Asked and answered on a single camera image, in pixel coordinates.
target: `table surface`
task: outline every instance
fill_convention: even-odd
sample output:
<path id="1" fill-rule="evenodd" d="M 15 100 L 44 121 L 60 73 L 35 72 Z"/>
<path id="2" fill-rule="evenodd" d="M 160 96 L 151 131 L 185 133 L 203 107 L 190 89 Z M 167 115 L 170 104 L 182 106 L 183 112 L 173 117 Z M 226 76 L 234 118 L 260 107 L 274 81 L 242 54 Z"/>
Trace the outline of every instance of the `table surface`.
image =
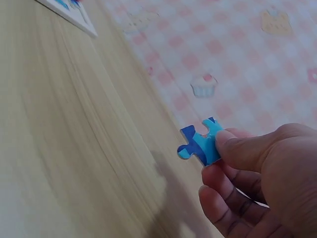
<path id="1" fill-rule="evenodd" d="M 0 1 L 0 231 L 6 238 L 220 237 L 202 166 L 100 0 L 91 39 L 34 0 Z"/>

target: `white puzzle frame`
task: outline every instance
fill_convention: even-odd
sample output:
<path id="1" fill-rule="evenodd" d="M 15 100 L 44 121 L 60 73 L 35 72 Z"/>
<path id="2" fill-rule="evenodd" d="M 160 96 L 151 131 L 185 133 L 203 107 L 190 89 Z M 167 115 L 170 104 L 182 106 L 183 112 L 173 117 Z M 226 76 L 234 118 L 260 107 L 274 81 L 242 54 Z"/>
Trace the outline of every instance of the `white puzzle frame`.
<path id="1" fill-rule="evenodd" d="M 36 0 L 46 7 L 50 8 L 58 15 L 65 18 L 81 30 L 87 32 L 90 36 L 98 36 L 92 25 L 83 5 L 80 2 L 75 3 L 77 6 L 72 7 L 71 0 Z"/>

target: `blue puzzle piece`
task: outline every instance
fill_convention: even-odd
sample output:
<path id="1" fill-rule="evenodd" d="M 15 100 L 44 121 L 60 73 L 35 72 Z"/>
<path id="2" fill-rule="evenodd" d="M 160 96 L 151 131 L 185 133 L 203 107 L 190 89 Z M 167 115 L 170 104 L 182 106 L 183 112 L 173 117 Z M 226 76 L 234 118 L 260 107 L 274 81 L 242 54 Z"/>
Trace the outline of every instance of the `blue puzzle piece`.
<path id="1" fill-rule="evenodd" d="M 198 134 L 193 125 L 181 129 L 188 145 L 178 147 L 177 153 L 183 159 L 189 159 L 193 154 L 196 154 L 203 165 L 207 166 L 220 159 L 215 145 L 215 135 L 222 130 L 222 127 L 213 118 L 204 120 L 203 124 L 209 129 L 206 136 Z"/>

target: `fingernail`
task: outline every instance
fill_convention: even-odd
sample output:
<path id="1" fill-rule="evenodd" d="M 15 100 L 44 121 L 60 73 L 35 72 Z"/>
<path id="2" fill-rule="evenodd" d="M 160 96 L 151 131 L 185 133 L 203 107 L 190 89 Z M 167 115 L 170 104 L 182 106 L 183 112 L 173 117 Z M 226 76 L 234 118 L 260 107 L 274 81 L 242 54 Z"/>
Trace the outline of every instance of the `fingernail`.
<path id="1" fill-rule="evenodd" d="M 206 187 L 208 187 L 208 186 L 207 186 L 207 185 L 202 185 L 202 186 L 199 188 L 198 193 L 201 193 L 201 191 L 203 191 Z"/>
<path id="2" fill-rule="evenodd" d="M 229 132 L 227 130 L 221 130 L 216 135 L 216 142 L 219 145 L 223 145 L 224 143 L 227 142 L 227 140 L 232 139 L 232 138 L 236 138 L 236 136 L 234 136 L 234 134 L 232 134 L 231 132 Z"/>
<path id="3" fill-rule="evenodd" d="M 204 167 L 203 167 L 203 169 L 202 169 L 202 174 L 203 174 L 204 170 L 205 170 L 206 168 L 208 168 L 209 166 L 211 166 L 211 165 L 207 165 L 207 166 L 204 166 Z"/>

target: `pink gingham fabric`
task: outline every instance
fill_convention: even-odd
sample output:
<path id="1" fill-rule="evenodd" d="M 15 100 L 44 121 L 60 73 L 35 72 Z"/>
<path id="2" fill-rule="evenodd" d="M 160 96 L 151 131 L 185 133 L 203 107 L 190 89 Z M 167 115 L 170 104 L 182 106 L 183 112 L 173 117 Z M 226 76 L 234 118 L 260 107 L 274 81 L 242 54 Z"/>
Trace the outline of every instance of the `pink gingham fabric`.
<path id="1" fill-rule="evenodd" d="M 105 0 L 120 26 L 129 14 L 159 18 L 124 33 L 163 101 L 183 128 L 215 117 L 223 127 L 262 134 L 299 122 L 317 127 L 317 3 L 315 0 Z M 261 12 L 286 12 L 293 34 L 262 30 Z M 210 73 L 210 98 L 190 82 Z"/>

